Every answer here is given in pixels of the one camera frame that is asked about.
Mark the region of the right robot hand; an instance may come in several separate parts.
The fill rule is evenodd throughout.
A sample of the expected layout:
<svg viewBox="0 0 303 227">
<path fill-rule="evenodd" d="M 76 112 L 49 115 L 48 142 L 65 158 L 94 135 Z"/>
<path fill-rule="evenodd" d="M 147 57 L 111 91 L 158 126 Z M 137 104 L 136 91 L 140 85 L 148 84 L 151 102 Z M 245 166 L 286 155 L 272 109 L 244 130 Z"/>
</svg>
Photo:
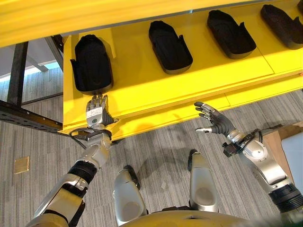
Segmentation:
<svg viewBox="0 0 303 227">
<path fill-rule="evenodd" d="M 227 137 L 236 129 L 233 123 L 224 114 L 212 106 L 203 102 L 195 102 L 194 106 L 197 111 L 200 111 L 199 116 L 207 119 L 212 124 L 212 126 L 207 128 L 199 127 L 195 129 L 195 132 L 223 134 Z"/>
</svg>

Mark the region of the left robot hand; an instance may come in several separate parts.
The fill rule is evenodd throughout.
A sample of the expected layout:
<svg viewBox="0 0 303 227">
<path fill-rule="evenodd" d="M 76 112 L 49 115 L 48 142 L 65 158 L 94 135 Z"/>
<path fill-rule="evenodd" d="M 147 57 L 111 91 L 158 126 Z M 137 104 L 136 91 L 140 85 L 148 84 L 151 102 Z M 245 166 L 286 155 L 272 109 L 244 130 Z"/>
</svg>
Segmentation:
<svg viewBox="0 0 303 227">
<path fill-rule="evenodd" d="M 86 120 L 89 128 L 103 130 L 108 125 L 118 122 L 108 110 L 108 95 L 93 96 L 86 106 Z"/>
</svg>

